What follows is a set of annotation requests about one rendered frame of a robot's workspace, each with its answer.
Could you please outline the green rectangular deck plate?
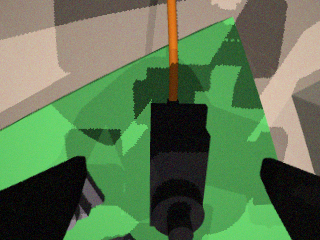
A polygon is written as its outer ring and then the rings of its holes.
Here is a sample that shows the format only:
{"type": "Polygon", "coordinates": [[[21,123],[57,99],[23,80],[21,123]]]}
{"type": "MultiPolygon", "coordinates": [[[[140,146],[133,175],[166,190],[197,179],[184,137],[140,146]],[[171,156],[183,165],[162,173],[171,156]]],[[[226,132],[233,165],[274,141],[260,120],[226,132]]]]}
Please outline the green rectangular deck plate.
{"type": "MultiPolygon", "coordinates": [[[[87,177],[63,240],[169,240],[150,227],[151,103],[169,99],[169,44],[0,129],[0,190],[75,156],[87,177]]],[[[178,96],[208,106],[193,240],[291,240],[260,178],[278,160],[233,17],[178,40],[178,96]]]]}

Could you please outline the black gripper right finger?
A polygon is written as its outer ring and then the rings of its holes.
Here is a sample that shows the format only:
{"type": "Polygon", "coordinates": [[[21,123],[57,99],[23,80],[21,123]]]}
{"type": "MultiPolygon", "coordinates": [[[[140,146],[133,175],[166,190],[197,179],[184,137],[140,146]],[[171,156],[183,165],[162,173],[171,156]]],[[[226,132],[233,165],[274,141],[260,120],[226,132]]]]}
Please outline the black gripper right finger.
{"type": "Polygon", "coordinates": [[[291,240],[320,240],[320,177],[274,158],[259,175],[291,240]]]}

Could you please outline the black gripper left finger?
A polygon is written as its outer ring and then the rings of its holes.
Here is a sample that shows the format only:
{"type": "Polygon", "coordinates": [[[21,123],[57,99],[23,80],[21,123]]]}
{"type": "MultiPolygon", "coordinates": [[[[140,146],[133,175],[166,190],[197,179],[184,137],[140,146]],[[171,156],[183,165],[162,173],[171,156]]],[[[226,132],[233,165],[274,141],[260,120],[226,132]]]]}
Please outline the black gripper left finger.
{"type": "Polygon", "coordinates": [[[75,156],[0,190],[0,240],[63,240],[86,177],[75,156]]]}

